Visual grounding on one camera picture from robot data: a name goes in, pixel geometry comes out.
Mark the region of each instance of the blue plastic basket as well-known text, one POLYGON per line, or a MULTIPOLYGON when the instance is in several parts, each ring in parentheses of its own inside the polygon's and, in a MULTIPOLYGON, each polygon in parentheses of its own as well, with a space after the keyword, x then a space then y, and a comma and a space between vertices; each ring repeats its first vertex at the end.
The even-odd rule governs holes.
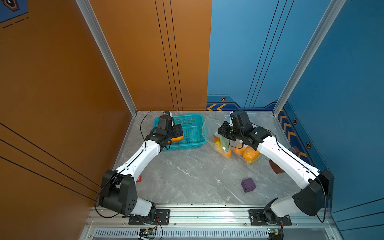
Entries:
MULTIPOLYGON (((179 142, 172 143, 170 151, 200 148, 207 141, 204 139, 201 129, 204 123, 204 117, 201 114, 175 115, 173 116, 175 124, 183 126, 184 138, 179 142)), ((159 118, 155 118, 153 127, 157 127, 159 118)))

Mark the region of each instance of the ventilation grille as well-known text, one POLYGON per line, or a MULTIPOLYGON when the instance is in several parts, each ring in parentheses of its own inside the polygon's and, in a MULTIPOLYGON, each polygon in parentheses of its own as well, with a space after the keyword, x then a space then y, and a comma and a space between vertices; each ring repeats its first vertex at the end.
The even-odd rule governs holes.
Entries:
MULTIPOLYGON (((95 237, 135 238, 138 230, 129 228, 97 228, 95 237)), ((161 236, 158 229, 156 236, 161 236)), ((267 238, 266 228, 167 228, 163 238, 267 238)))

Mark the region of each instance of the orange wall panel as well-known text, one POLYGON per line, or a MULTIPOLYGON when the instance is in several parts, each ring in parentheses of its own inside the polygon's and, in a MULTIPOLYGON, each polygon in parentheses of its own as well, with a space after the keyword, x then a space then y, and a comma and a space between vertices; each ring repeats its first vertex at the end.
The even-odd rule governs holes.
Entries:
POLYGON ((76 1, 28 10, 0 23, 0 232, 78 239, 132 116, 76 1))
POLYGON ((90 2, 136 108, 174 110, 155 1, 90 2))
POLYGON ((212 1, 172 0, 170 4, 183 110, 206 110, 212 1))
POLYGON ((205 110, 211 0, 91 5, 138 110, 205 110))

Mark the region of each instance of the purple cube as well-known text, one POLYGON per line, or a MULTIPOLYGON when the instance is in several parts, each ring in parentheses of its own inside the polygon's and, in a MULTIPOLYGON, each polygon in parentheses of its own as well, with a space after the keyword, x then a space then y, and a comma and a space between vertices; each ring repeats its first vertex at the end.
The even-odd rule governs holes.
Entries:
POLYGON ((250 192, 256 189, 256 184, 252 178, 247 178, 241 182, 241 186, 244 189, 244 192, 250 192))

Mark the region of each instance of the yellow chevron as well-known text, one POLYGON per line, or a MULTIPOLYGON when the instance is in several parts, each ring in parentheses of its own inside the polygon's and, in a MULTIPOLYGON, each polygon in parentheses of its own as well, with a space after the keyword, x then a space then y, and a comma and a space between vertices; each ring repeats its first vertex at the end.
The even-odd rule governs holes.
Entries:
POLYGON ((222 111, 221 108, 224 107, 226 104, 221 105, 220 107, 217 108, 218 111, 222 111))
POLYGON ((283 123, 283 118, 287 118, 287 117, 283 115, 280 116, 280 125, 283 123))
POLYGON ((286 132, 285 130, 286 130, 287 127, 291 127, 291 124, 289 124, 289 123, 285 123, 284 124, 284 132, 286 132))
POLYGON ((300 157, 300 155, 302 155, 302 156, 304 156, 304 157, 307 157, 307 154, 305 154, 305 153, 303 153, 303 152, 300 152, 300 153, 299 153, 299 157, 300 157))
POLYGON ((288 142, 291 142, 291 135, 296 136, 294 132, 288 132, 288 142))
POLYGON ((208 111, 212 111, 212 107, 216 106, 216 104, 213 104, 212 106, 210 106, 209 108, 207 108, 208 111))

